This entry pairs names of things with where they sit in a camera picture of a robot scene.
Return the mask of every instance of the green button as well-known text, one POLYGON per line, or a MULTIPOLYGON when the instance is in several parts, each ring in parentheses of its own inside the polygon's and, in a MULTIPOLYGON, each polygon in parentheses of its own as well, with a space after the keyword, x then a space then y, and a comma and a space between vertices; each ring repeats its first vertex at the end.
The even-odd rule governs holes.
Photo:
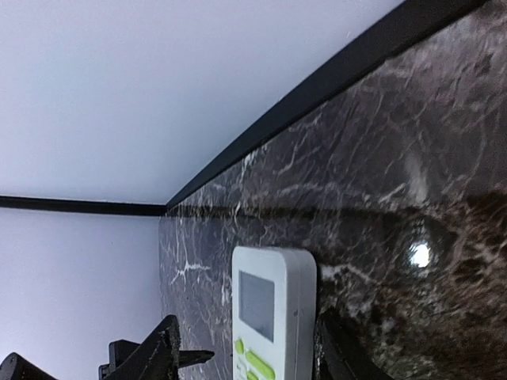
POLYGON ((236 352, 240 355, 245 352, 245 346, 243 346, 243 341, 241 339, 238 339, 234 342, 234 348, 236 348, 236 352))
POLYGON ((252 351, 245 354, 248 363, 252 364, 259 373, 268 380, 275 380, 275 371, 252 351))
POLYGON ((248 372, 246 372, 246 379, 247 380, 259 380, 259 378, 257 377, 257 375, 252 372, 251 370, 249 370, 248 372))

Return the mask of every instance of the white wall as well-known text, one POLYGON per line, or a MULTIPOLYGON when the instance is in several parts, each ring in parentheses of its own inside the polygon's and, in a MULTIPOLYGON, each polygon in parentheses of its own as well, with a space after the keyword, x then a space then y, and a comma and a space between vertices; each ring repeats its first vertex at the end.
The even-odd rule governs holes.
POLYGON ((0 195, 165 203, 401 2, 0 2, 0 195))
POLYGON ((0 362, 94 380, 160 320, 158 218, 0 209, 0 362))

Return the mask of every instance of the remote control button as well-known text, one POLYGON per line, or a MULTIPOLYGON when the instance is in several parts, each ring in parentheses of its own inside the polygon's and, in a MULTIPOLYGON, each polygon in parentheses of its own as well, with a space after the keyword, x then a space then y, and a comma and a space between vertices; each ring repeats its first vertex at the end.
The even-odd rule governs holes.
POLYGON ((245 352, 245 346, 243 345, 243 341, 241 339, 238 339, 234 342, 234 348, 236 348, 236 352, 239 355, 243 355, 245 352))
POLYGON ((259 373, 267 378, 268 380, 275 380, 275 371, 260 357, 254 354, 252 351, 248 351, 245 354, 246 360, 252 366, 255 367, 259 373))
POLYGON ((237 363, 236 368, 238 369, 239 374, 242 378, 246 377, 246 366, 243 363, 237 363))
POLYGON ((246 379, 247 380, 259 380, 259 378, 257 377, 257 375, 252 372, 251 370, 249 370, 248 372, 246 372, 246 379))

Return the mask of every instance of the black edge trim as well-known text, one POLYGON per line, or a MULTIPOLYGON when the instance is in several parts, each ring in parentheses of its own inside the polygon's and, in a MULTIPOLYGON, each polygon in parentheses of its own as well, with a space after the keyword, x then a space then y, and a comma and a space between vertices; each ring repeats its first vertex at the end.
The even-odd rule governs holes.
POLYGON ((487 0, 406 0, 302 81, 253 123, 167 204, 170 209, 272 137, 359 81, 386 59, 487 0))
POLYGON ((0 207, 23 210, 74 212, 79 214, 163 216, 166 205, 89 202, 81 200, 23 198, 0 196, 0 207))

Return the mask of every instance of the dark marble countertop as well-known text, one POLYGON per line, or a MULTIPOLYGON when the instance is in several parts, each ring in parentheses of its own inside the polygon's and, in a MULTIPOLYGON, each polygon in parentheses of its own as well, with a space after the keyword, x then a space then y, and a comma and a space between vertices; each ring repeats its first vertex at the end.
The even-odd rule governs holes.
POLYGON ((183 378, 232 378, 236 245, 312 252, 318 312, 393 378, 507 378, 506 37, 507 0, 487 2, 161 220, 163 313, 216 353, 183 378))

